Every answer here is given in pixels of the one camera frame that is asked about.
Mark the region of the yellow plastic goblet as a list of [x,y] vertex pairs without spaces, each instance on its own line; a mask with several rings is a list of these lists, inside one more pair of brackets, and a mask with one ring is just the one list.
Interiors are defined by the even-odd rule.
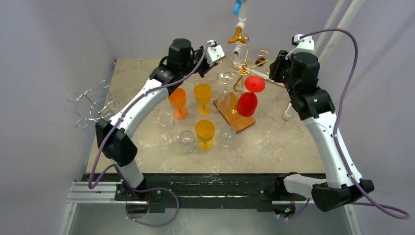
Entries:
[[202,116],[207,116],[211,112],[209,102],[211,100],[212,88],[207,83],[200,83],[194,87],[195,100],[198,103],[197,112]]
[[209,151],[213,148],[213,137],[215,134],[215,125],[207,119],[198,121],[195,124],[195,132],[198,139],[198,147],[203,151]]

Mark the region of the orange plastic goblet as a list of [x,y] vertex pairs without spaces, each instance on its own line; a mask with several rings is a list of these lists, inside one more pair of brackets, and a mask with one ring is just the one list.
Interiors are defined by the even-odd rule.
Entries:
[[182,88],[177,88],[169,97],[170,105],[174,108],[173,117],[176,119],[185,119],[188,111],[186,105],[186,92]]

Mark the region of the clear short glass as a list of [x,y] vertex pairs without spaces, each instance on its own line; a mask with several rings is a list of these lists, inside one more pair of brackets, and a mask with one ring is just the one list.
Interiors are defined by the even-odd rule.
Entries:
[[236,130],[231,125],[223,126],[220,130],[220,143],[223,147],[230,147],[235,141]]
[[195,147],[194,134],[189,130],[182,131],[179,134],[179,143],[184,152],[191,153]]

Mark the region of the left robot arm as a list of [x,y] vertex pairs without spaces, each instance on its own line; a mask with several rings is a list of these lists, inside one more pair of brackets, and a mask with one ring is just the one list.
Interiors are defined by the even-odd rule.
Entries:
[[119,171],[133,200],[146,194],[144,176],[135,162],[138,149],[131,138],[139,125],[162,101],[166,100],[186,79],[197,73],[201,77],[224,58],[223,48],[209,40],[206,46],[194,49],[188,39],[177,38],[151,72],[139,93],[109,120],[99,119],[95,125],[98,153],[92,172],[101,155],[110,159]]

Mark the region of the chrome wine glass rack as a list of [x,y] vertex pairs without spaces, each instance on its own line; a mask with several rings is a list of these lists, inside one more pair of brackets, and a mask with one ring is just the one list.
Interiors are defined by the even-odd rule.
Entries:
[[77,129],[85,129],[100,119],[109,120],[116,114],[119,101],[109,91],[110,82],[101,80],[99,86],[81,93],[71,93],[67,102],[73,105],[78,116],[75,123]]

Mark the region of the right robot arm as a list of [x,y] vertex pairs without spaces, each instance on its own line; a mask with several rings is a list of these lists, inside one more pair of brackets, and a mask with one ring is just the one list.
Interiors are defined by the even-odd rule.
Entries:
[[337,116],[331,96],[317,85],[319,70],[317,57],[309,52],[281,50],[270,65],[269,78],[284,84],[292,107],[312,135],[326,176],[321,180],[290,172],[277,178],[275,193],[280,199],[302,195],[312,199],[320,211],[328,212],[371,193],[374,184],[362,177],[346,148],[341,153],[338,150],[345,143],[334,130]]

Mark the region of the yellow plastic goblet far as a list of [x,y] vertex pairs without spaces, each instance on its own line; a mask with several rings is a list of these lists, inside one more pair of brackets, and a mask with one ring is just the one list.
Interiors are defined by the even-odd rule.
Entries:
[[202,116],[207,116],[211,112],[209,102],[211,100],[212,88],[207,83],[200,83],[194,87],[195,100],[198,103],[197,112]]

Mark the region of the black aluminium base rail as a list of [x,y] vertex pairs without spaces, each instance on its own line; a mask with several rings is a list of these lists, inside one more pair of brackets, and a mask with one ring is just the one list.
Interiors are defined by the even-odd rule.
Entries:
[[166,209],[252,209],[258,212],[283,211],[306,198],[280,195],[276,191],[277,173],[146,173],[150,193],[134,192],[115,173],[105,174],[89,189],[85,174],[74,182],[69,203],[123,204],[133,210],[163,213]]

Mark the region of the red plastic wine glass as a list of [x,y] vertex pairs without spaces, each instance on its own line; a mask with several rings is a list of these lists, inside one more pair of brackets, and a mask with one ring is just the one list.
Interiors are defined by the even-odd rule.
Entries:
[[252,75],[245,79],[244,85],[248,91],[239,98],[236,110],[241,116],[250,117],[255,113],[258,105],[256,93],[265,89],[265,81],[259,76]]

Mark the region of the clear tall flute glass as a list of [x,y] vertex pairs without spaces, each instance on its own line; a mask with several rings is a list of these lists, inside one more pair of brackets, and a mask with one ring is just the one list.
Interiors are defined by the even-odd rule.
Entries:
[[217,108],[221,112],[228,111],[231,108],[231,96],[229,88],[236,80],[235,72],[225,70],[217,75],[217,80],[220,85],[223,86],[223,91],[220,93],[217,99]]

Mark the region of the small black orange object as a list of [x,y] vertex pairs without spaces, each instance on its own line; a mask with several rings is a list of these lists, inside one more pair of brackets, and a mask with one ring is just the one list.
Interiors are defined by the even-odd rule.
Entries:
[[255,61],[255,65],[256,66],[263,66],[266,63],[267,59],[265,59],[264,57],[260,57]]

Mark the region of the white pvc pipe frame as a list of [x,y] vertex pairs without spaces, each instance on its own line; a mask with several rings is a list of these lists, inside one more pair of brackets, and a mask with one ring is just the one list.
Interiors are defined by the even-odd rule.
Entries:
[[[327,23],[325,24],[325,29],[333,28],[334,27],[334,21],[337,19],[345,1],[339,0],[333,9]],[[363,5],[364,0],[353,0],[347,9],[347,11],[344,13],[342,19],[340,20],[337,28],[342,30],[347,30],[348,26],[356,16],[357,12],[360,10],[361,6]],[[339,32],[334,32],[332,36],[330,37],[329,41],[327,42],[327,45],[324,47],[323,51],[321,52],[319,56],[319,61],[321,63],[324,63],[327,61],[328,57],[336,47],[337,43],[340,41],[341,35]],[[233,43],[234,44],[234,50],[233,50],[233,58],[232,62],[234,63],[234,68],[241,70],[242,69],[242,63],[240,61],[240,53],[242,50],[242,44],[240,42]]]

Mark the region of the gold rack with wooden base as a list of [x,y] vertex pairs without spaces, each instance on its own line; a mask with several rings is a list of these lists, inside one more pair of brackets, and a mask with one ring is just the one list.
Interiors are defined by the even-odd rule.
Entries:
[[237,134],[256,123],[253,115],[258,106],[257,94],[264,91],[265,81],[268,80],[267,74],[254,68],[263,66],[268,61],[269,53],[260,50],[253,65],[247,63],[248,55],[248,46],[237,43],[234,57],[227,56],[233,64],[233,70],[225,70],[217,75],[217,81],[224,89],[214,100],[214,105]]

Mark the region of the yellow plastic goblet near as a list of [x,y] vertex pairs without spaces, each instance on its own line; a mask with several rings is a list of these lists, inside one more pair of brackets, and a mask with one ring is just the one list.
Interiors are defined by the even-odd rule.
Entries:
[[213,137],[215,134],[215,125],[207,119],[198,121],[195,124],[195,132],[198,139],[198,147],[203,151],[209,151],[213,148]]

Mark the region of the clear wine glass left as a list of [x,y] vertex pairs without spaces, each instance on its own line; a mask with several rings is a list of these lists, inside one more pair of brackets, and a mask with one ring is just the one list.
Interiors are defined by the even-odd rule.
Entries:
[[178,139],[175,129],[175,120],[169,113],[163,113],[158,117],[158,123],[162,129],[162,137],[168,143],[175,143]]

